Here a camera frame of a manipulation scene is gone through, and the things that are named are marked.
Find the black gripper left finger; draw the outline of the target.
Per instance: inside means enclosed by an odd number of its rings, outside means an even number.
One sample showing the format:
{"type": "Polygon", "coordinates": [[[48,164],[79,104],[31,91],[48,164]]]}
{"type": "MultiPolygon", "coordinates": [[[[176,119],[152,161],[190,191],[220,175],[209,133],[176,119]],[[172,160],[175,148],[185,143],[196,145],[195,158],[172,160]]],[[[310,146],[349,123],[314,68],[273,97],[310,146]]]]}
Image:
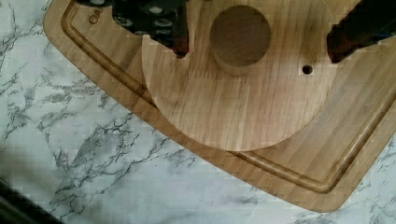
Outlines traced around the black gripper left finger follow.
{"type": "Polygon", "coordinates": [[[190,0],[76,0],[87,7],[111,7],[113,20],[134,35],[148,35],[178,59],[189,52],[190,0]]]}

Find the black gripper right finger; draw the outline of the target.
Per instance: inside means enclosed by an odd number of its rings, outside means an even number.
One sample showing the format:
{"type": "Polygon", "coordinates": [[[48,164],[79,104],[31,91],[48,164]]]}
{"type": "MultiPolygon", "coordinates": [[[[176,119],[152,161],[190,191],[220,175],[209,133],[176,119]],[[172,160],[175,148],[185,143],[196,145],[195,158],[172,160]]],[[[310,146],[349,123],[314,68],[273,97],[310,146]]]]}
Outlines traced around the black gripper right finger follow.
{"type": "Polygon", "coordinates": [[[396,0],[360,0],[327,34],[332,63],[395,36],[396,0]]]}

